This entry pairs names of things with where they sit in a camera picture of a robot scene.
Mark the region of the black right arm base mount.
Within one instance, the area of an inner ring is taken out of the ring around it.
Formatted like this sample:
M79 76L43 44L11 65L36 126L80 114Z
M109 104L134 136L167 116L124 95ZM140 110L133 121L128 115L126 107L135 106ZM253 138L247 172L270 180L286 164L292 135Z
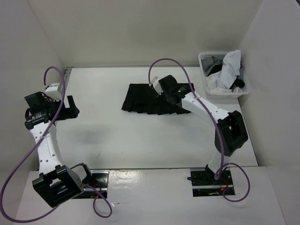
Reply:
M222 196L224 191L225 195L235 195L229 169L225 169L218 180L204 168L191 169L187 180L191 182L193 197Z

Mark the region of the black pleated skirt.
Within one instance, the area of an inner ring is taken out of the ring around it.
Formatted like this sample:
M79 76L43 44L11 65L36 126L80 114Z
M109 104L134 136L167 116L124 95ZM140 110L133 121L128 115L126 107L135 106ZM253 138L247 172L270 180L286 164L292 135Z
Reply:
M172 105L163 95L157 94L148 84L131 83L129 85L123 111L145 113L148 115L188 114L190 111Z

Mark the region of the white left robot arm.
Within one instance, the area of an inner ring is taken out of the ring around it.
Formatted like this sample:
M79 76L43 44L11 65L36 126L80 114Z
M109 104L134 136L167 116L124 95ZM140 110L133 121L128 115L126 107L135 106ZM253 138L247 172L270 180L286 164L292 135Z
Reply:
M73 199L93 183L93 175L82 171L78 175L64 165L57 141L58 120L74 119L79 114L72 96L67 97L69 107L60 100L42 92L25 97L29 108L25 113L25 126L38 144L39 177L33 180L34 190L52 208Z

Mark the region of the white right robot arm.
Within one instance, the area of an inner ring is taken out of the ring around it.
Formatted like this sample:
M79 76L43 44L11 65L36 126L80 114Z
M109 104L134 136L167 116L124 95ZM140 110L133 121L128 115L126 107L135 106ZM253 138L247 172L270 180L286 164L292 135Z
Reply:
M198 95L190 82L181 85L172 75L163 78L156 76L151 85L167 102L199 116L215 129L216 152L206 165L205 178L210 184L218 183L225 165L229 164L230 156L248 140L241 113L236 110L230 112L216 106Z

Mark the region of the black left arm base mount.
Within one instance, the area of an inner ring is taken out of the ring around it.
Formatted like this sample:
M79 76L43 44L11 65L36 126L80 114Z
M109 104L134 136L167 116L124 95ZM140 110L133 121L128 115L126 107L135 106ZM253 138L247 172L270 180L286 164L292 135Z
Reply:
M88 184L94 187L97 191L100 191L102 196L107 198L107 189L109 181L109 171L108 170L91 170L92 178L88 181ZM84 188L84 192L75 199L101 199L97 193L89 187Z

